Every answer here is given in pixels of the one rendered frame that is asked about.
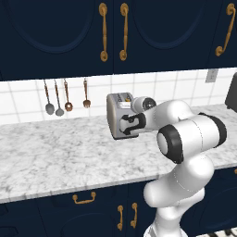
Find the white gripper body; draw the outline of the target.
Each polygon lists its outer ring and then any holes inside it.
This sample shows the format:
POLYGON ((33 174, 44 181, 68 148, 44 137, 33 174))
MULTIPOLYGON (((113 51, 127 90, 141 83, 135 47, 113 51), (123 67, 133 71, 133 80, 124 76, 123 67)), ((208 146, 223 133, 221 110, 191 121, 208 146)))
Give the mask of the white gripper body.
POLYGON ((125 135, 137 135, 145 132, 146 118, 144 113, 124 115, 119 121, 119 129, 125 135))

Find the silver toaster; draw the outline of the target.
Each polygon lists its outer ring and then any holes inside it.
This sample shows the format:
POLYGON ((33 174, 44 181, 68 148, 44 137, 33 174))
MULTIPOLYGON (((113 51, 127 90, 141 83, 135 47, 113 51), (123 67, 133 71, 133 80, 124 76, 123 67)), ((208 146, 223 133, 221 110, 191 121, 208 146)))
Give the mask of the silver toaster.
POLYGON ((119 121, 123 115, 134 115, 131 110, 131 102, 125 102, 123 96, 129 96, 130 93, 108 94, 106 96, 106 118, 112 137, 115 140, 136 138, 138 135, 125 135, 119 130, 119 121))

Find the brown hanging fork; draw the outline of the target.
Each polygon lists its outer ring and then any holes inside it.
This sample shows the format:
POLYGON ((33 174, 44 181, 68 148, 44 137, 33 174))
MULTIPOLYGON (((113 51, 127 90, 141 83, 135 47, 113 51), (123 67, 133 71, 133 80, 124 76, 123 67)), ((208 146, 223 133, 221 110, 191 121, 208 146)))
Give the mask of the brown hanging fork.
POLYGON ((83 86, 84 86, 84 93, 85 93, 85 100, 83 101, 83 105, 85 108, 89 108, 91 106, 91 101, 88 99, 86 79, 84 79, 83 81, 83 86))

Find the grey hanging ladle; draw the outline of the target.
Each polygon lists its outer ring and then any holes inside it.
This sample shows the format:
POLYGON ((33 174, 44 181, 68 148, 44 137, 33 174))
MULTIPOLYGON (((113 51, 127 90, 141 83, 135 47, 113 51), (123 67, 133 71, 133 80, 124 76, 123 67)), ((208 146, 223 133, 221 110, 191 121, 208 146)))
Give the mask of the grey hanging ladle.
MULTIPOLYGON (((56 90, 56 100, 58 101, 59 100, 59 93, 58 93, 58 89, 57 89, 57 84, 55 84, 55 90, 56 90)), ((56 110, 56 115, 61 117, 64 115, 64 110, 61 108, 59 101, 57 102, 57 106, 58 106, 58 109, 56 110)))

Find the grey hanging spoon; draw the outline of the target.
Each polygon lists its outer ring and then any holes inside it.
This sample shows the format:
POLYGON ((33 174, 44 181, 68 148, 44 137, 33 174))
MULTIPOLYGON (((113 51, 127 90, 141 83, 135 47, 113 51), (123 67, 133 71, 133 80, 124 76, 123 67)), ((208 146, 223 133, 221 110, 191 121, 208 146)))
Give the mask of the grey hanging spoon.
POLYGON ((46 81, 44 81, 44 90, 45 90, 45 95, 47 98, 47 104, 45 106, 45 111, 48 115, 53 115, 55 112, 55 107, 53 104, 50 103, 50 99, 49 99, 49 93, 48 93, 48 89, 47 89, 47 85, 46 85, 46 81))

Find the navy drawer front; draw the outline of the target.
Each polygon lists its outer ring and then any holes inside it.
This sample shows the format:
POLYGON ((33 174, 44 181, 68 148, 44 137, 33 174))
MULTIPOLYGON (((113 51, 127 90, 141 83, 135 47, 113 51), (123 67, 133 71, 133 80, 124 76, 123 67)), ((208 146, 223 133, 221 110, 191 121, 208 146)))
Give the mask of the navy drawer front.
POLYGON ((105 188, 98 188, 87 191, 80 191, 74 193, 63 193, 57 195, 51 195, 47 197, 42 197, 37 200, 37 205, 42 214, 57 212, 57 211, 68 211, 72 208, 77 208, 80 206, 85 206, 89 208, 90 206, 108 205, 114 203, 116 200, 123 199, 127 196, 128 185, 116 185, 105 188), (90 204, 75 205, 72 200, 72 195, 88 195, 90 192, 96 192, 95 200, 90 204))

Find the navy base cupboard door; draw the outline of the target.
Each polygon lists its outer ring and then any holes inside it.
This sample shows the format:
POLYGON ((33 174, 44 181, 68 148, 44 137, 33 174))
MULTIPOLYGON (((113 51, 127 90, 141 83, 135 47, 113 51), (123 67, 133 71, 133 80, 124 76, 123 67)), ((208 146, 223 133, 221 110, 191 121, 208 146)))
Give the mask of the navy base cupboard door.
POLYGON ((156 209, 150 207, 143 198, 143 189, 146 181, 131 183, 128 187, 128 209, 126 237, 143 237, 146 229, 153 223, 156 217, 156 209), (137 225, 134 229, 131 220, 134 217, 132 203, 137 203, 137 225))
POLYGON ((47 237, 125 237, 126 225, 117 228, 118 208, 114 205, 99 205, 72 208, 42 214, 47 237))
POLYGON ((181 218, 189 237, 237 227, 237 167, 216 169, 205 197, 181 218))

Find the black appliance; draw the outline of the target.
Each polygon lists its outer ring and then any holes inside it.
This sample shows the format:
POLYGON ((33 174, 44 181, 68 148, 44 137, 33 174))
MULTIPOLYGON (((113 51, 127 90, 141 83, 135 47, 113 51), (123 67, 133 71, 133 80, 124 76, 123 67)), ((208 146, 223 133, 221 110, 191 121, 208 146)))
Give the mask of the black appliance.
POLYGON ((237 72, 233 75, 231 85, 225 100, 228 109, 232 109, 237 113, 237 72))

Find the navy base cupboard run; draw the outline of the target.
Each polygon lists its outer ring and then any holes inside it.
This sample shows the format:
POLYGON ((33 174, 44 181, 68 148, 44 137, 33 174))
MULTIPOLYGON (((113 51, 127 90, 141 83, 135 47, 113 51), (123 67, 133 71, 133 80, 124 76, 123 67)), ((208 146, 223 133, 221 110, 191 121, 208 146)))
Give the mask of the navy base cupboard run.
POLYGON ((0 237, 45 237, 33 200, 0 204, 0 237))

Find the grey wall socket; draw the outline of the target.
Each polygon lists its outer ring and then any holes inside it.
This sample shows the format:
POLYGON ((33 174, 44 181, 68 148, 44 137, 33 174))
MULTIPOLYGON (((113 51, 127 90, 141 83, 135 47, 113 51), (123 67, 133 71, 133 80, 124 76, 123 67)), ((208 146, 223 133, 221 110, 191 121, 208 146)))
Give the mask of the grey wall socket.
POLYGON ((206 83, 215 82, 218 76, 218 69, 209 69, 206 74, 206 83))

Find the navy wall cupboard door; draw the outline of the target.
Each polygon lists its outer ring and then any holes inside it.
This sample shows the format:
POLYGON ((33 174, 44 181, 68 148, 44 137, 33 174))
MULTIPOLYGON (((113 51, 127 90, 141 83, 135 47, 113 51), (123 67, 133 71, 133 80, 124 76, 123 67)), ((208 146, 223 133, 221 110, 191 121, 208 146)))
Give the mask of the navy wall cupboard door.
POLYGON ((0 81, 113 72, 113 0, 0 0, 0 81), (107 6, 107 54, 103 18, 107 6))
POLYGON ((205 69, 222 0, 115 0, 114 72, 205 69), (127 59, 121 61, 128 13, 127 59))
POLYGON ((223 0, 207 67, 209 69, 237 68, 237 0, 223 0), (218 46, 224 45, 225 37, 231 21, 231 16, 226 14, 226 7, 229 3, 234 3, 235 5, 235 21, 225 52, 221 56, 216 56, 215 50, 218 46))

